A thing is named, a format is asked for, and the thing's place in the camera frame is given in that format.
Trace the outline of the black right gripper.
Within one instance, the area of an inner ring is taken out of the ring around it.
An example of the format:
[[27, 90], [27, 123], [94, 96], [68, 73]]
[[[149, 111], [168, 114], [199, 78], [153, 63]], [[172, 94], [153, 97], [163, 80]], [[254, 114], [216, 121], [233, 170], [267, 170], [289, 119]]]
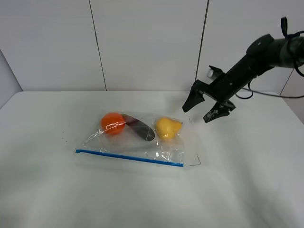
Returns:
[[189, 96], [182, 106], [183, 112], [188, 112], [194, 106], [204, 102], [205, 99], [203, 95], [207, 95], [216, 101], [212, 109], [206, 113], [203, 117], [203, 120], [206, 123], [209, 123], [215, 119], [228, 116], [231, 111], [235, 109], [233, 103], [229, 101], [229, 84], [225, 81], [225, 74], [218, 77], [212, 83], [207, 84], [200, 80], [196, 80], [191, 87]]

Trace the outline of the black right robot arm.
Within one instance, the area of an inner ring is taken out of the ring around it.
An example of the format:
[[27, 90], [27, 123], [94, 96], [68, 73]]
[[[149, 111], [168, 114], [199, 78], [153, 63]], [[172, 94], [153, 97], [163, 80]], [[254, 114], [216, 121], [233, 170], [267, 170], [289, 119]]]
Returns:
[[210, 67], [214, 77], [210, 84], [196, 80], [182, 109], [186, 113], [194, 106], [204, 102], [204, 95], [215, 100], [215, 105], [203, 117], [206, 123], [228, 116], [235, 109], [230, 101], [240, 89], [254, 78], [274, 67], [299, 70], [304, 64], [303, 32], [286, 34], [282, 39], [274, 39], [266, 34], [254, 41], [246, 54], [228, 71], [223, 72], [215, 66]]

